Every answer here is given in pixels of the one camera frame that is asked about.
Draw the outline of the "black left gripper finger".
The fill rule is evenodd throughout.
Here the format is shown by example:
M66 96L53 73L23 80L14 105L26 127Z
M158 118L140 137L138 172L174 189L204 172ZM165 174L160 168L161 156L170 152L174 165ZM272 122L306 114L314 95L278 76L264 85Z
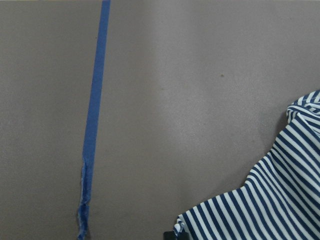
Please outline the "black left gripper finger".
M163 239L164 240L188 240L188 233L181 232L176 235L174 231L165 231L163 233Z

